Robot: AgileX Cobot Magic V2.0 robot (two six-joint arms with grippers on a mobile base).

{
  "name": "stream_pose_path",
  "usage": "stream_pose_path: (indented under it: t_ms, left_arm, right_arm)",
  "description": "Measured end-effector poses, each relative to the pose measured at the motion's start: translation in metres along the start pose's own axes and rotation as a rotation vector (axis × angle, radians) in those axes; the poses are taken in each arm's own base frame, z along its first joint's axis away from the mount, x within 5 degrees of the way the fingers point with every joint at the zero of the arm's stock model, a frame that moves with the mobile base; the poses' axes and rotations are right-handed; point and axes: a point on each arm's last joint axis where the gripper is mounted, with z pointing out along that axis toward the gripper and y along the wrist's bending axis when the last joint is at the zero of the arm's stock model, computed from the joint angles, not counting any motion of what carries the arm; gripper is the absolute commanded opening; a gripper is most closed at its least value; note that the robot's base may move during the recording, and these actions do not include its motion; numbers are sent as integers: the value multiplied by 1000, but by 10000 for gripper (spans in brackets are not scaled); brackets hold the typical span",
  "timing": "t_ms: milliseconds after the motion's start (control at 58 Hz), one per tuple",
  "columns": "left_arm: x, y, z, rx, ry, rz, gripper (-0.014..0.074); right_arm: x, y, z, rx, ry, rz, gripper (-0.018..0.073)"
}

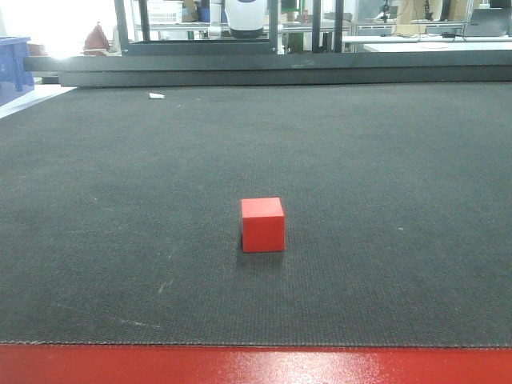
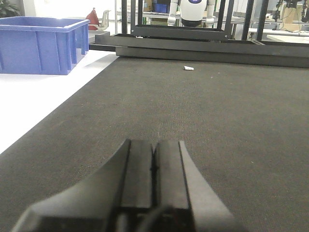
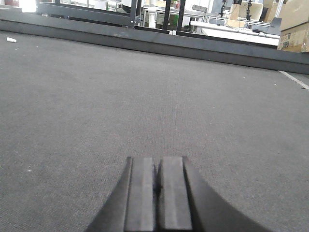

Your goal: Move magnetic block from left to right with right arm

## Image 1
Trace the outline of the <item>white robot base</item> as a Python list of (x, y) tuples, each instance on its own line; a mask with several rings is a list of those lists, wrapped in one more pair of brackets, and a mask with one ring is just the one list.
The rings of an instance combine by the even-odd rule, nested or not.
[(256, 39), (263, 32), (266, 1), (226, 0), (225, 12), (232, 36), (236, 39)]

